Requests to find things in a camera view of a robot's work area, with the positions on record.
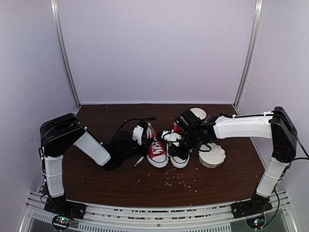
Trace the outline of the red canvas sneaker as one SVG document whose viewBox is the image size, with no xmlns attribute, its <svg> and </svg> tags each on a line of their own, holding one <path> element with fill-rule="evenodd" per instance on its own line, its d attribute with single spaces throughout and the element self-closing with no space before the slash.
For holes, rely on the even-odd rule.
<svg viewBox="0 0 309 232">
<path fill-rule="evenodd" d="M 176 141 L 180 140 L 183 134 L 181 127 L 176 122 L 173 123 L 171 132 L 172 134 L 168 139 L 166 152 L 172 165 L 175 168 L 181 169 L 187 166 L 190 152 L 176 151 L 176 148 L 179 147 L 176 146 Z"/>
<path fill-rule="evenodd" d="M 157 139 L 149 140 L 142 144 L 146 146 L 146 158 L 149 163 L 156 168 L 164 168 L 168 164 L 168 156 L 163 146 L 163 143 Z"/>
</svg>

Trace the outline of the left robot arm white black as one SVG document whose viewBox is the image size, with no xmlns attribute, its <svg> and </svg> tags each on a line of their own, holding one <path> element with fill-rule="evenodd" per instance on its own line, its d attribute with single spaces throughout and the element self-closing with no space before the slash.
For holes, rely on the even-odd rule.
<svg viewBox="0 0 309 232">
<path fill-rule="evenodd" d="M 145 134 L 148 121 L 153 118 L 136 118 L 133 132 L 124 131 L 121 125 L 106 145 L 99 141 L 79 119 L 69 113 L 43 123 L 40 127 L 42 174 L 47 183 L 47 206 L 64 215 L 73 209 L 66 200 L 63 185 L 63 158 L 75 146 L 106 171 L 118 168 L 124 161 L 142 154 L 151 139 Z"/>
</svg>

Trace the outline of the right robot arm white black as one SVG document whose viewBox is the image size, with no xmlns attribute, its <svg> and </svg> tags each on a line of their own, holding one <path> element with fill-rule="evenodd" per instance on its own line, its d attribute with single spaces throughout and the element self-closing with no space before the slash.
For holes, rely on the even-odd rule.
<svg viewBox="0 0 309 232">
<path fill-rule="evenodd" d="M 283 107 L 255 115 L 207 116 L 201 108 L 191 108 L 181 113 L 175 123 L 179 130 L 162 134 L 168 142 L 168 153 L 184 158 L 191 149 L 199 145 L 207 147 L 203 152 L 210 153 L 210 142 L 226 138 L 257 137 L 271 139 L 273 152 L 266 170 L 250 200 L 245 201 L 251 213 L 258 213 L 266 204 L 286 170 L 296 160 L 296 150 L 303 148 L 297 130 Z"/>
</svg>

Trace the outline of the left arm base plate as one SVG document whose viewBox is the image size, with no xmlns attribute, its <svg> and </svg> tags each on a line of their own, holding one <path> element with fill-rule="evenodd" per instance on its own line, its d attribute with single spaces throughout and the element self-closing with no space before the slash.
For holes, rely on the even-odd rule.
<svg viewBox="0 0 309 232">
<path fill-rule="evenodd" d="M 55 205 L 52 202 L 47 202 L 44 210 L 53 214 L 66 216 L 67 218 L 83 219 L 86 205 L 73 202 L 60 202 Z"/>
</svg>

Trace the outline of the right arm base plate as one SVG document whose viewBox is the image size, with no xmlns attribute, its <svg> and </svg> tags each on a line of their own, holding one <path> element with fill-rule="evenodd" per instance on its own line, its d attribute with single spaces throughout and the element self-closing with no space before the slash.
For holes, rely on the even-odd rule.
<svg viewBox="0 0 309 232">
<path fill-rule="evenodd" d="M 271 209 L 271 202 L 263 204 L 257 201 L 248 200 L 231 204 L 231 211 L 234 218 L 242 218 L 256 214 L 262 214 L 263 212 Z"/>
</svg>

